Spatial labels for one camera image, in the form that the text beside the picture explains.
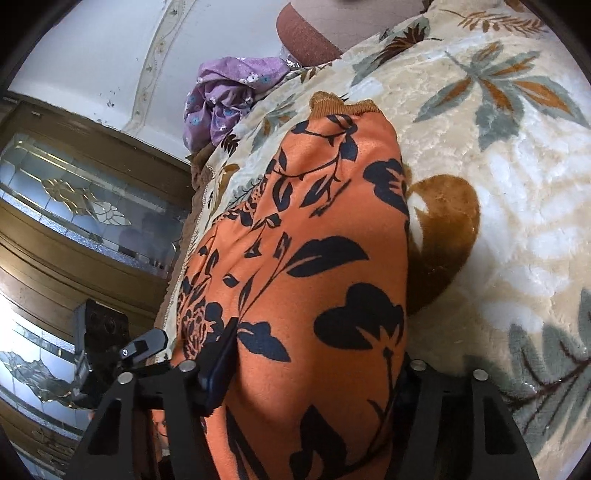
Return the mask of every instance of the purple fabric with blue flowers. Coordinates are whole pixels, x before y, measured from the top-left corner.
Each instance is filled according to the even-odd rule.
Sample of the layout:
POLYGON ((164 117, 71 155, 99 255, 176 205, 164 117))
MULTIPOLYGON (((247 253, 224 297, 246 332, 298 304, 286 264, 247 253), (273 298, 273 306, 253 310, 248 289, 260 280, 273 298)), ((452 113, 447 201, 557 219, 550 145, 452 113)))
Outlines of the purple fabric with blue flowers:
POLYGON ((255 95, 274 87, 289 70, 279 57, 225 57, 202 63, 185 104, 185 146, 198 152, 209 142, 219 145, 251 111, 255 95))

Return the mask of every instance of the floral blanket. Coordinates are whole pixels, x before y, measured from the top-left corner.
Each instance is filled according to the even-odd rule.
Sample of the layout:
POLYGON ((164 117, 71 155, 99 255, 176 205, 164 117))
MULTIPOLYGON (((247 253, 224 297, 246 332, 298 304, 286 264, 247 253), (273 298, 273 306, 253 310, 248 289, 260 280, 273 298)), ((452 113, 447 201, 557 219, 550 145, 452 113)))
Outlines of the floral blanket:
MULTIPOLYGON (((189 254, 262 179, 319 90, 372 99, 397 130, 411 215, 411 357, 451 374, 487 370, 540 478, 565 479, 591 440, 583 73, 517 1, 435 0, 342 59, 289 74, 257 104, 207 164, 213 180, 189 254)), ((169 338, 177 296, 178 283, 169 338)))

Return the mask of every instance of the black metal bracket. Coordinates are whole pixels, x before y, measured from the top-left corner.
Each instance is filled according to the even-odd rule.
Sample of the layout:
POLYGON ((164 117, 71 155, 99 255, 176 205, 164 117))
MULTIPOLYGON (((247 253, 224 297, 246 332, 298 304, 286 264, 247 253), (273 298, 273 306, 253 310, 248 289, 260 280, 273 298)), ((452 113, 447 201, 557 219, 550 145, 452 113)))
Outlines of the black metal bracket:
POLYGON ((387 479, 539 480, 501 393, 483 370, 458 378, 407 361, 393 415, 387 479))
MULTIPOLYGON (((219 480, 200 424, 219 407, 236 371, 238 320, 217 342, 176 368, 170 362, 120 373, 103 396, 70 462, 65 480, 157 480, 151 410, 164 410, 175 480, 219 480)), ((146 353, 143 343, 123 357, 146 353)))

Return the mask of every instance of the orange fabric with black leaf pattern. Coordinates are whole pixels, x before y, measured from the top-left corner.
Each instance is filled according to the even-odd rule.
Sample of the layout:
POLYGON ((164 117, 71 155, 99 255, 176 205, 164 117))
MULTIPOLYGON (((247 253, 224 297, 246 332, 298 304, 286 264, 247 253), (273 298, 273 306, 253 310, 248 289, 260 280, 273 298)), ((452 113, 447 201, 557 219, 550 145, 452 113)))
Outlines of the orange fabric with black leaf pattern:
POLYGON ((222 480, 383 478, 390 462, 407 335, 400 149, 373 102, 311 105, 181 285, 173 363, 239 320, 237 373, 202 422, 222 480))

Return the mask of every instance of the cushion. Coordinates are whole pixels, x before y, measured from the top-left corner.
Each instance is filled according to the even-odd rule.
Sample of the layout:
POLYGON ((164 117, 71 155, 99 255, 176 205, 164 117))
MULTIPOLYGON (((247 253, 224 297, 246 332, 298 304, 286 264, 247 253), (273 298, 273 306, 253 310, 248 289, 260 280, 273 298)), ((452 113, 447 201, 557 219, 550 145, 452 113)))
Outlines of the cushion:
POLYGON ((429 0, 293 0, 277 33, 304 66, 332 61, 362 40, 417 15, 429 0))

